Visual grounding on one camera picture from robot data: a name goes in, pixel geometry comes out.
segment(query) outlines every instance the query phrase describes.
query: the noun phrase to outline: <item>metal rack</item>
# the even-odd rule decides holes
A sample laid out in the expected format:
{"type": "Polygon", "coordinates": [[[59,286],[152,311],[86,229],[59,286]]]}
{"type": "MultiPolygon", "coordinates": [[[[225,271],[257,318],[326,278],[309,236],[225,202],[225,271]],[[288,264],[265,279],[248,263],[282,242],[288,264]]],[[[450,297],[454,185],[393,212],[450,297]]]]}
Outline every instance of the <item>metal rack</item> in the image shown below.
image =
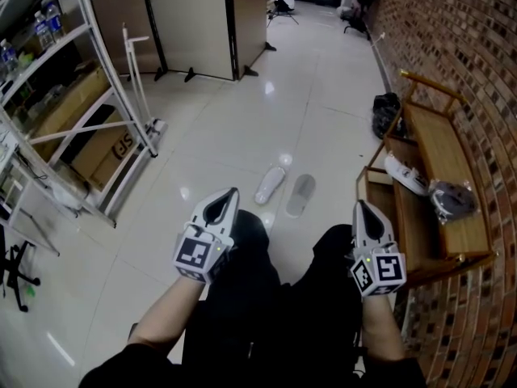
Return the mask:
{"type": "Polygon", "coordinates": [[[99,26],[95,19],[95,13],[93,11],[90,0],[78,0],[79,7],[82,13],[84,24],[76,27],[73,31],[65,35],[62,39],[57,41],[51,48],[49,48],[41,57],[34,60],[13,82],[11,88],[2,97],[0,107],[0,120],[4,126],[9,129],[13,137],[19,144],[21,153],[28,159],[34,168],[37,168],[44,175],[47,175],[48,180],[58,184],[77,201],[79,201],[82,207],[93,214],[94,216],[105,221],[112,227],[116,227],[116,222],[110,217],[111,211],[115,208],[117,201],[122,196],[122,191],[125,187],[130,184],[131,179],[135,176],[137,171],[142,168],[142,163],[147,157],[156,157],[158,155],[156,144],[158,138],[163,134],[166,129],[166,125],[159,120],[150,120],[149,122],[142,124],[139,116],[133,109],[128,96],[126,95],[124,88],[118,78],[111,58],[107,52],[106,46],[104,45],[99,26]],[[103,67],[107,79],[110,83],[110,88],[102,94],[93,105],[85,112],[77,124],[68,131],[50,134],[39,138],[30,138],[29,135],[21,132],[13,120],[8,116],[4,106],[9,102],[12,96],[20,89],[23,84],[52,56],[58,53],[68,43],[72,42],[79,36],[88,34],[90,40],[95,48],[100,64],[103,67]],[[123,120],[112,124],[101,124],[95,126],[84,125],[90,117],[99,109],[101,105],[107,103],[107,101],[115,96],[118,100],[120,108],[118,108],[123,120]],[[84,133],[89,131],[104,130],[113,128],[116,126],[124,125],[128,128],[128,131],[132,134],[135,140],[135,146],[126,155],[115,174],[111,177],[102,192],[97,192],[93,188],[90,189],[88,197],[83,198],[79,196],[69,185],[56,173],[54,166],[59,161],[60,156],[65,151],[66,147],[70,144],[75,134],[84,133]],[[62,138],[58,149],[55,151],[53,156],[48,162],[45,162],[40,155],[32,148],[33,145],[42,142],[62,138]]]}

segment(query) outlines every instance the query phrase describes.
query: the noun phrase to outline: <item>tripod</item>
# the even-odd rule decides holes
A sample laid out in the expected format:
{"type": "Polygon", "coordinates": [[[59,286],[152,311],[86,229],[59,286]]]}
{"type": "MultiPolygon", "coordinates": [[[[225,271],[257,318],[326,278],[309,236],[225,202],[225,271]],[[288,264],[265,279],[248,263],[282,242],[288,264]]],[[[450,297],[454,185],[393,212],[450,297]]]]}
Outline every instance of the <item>tripod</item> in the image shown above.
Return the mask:
{"type": "Polygon", "coordinates": [[[273,10],[273,12],[269,15],[269,23],[267,24],[267,27],[269,27],[269,25],[271,24],[271,22],[273,21],[273,19],[275,17],[290,17],[294,23],[296,23],[298,26],[300,26],[300,24],[296,21],[296,19],[294,17],[292,17],[291,13],[289,13],[289,11],[282,11],[280,9],[280,2],[283,2],[284,0],[276,0],[277,1],[277,5],[275,7],[275,9],[273,10]]]}

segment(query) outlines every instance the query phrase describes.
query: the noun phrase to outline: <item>water bottle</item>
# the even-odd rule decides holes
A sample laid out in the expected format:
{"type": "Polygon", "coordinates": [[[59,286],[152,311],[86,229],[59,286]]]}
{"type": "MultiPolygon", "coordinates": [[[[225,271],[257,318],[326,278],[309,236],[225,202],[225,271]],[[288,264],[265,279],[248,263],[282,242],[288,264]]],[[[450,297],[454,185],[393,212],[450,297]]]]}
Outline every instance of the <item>water bottle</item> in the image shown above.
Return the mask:
{"type": "Polygon", "coordinates": [[[38,38],[40,39],[41,49],[46,50],[54,44],[52,33],[50,32],[50,29],[47,25],[47,20],[41,14],[41,11],[37,11],[34,14],[34,17],[36,18],[36,25],[34,28],[38,38]]]}
{"type": "Polygon", "coordinates": [[[2,46],[2,60],[7,68],[7,72],[15,74],[18,71],[18,58],[16,57],[15,48],[5,39],[0,42],[0,46],[2,46]]]}
{"type": "Polygon", "coordinates": [[[61,13],[54,0],[47,5],[47,24],[55,41],[65,35],[61,24],[61,13]]]}

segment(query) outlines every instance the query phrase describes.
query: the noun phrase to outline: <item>brick wall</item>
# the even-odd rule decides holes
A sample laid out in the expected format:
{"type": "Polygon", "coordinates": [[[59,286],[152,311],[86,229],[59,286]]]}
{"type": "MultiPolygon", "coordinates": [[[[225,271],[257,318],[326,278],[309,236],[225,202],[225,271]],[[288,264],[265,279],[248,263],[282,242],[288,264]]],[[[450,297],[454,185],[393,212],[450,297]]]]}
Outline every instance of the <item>brick wall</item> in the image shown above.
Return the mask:
{"type": "MultiPolygon", "coordinates": [[[[408,348],[430,386],[501,386],[517,368],[517,0],[380,0],[368,20],[392,88],[400,68],[462,93],[454,125],[469,155],[499,257],[416,289],[408,348]]],[[[444,105],[436,93],[416,99],[444,105]]]]}

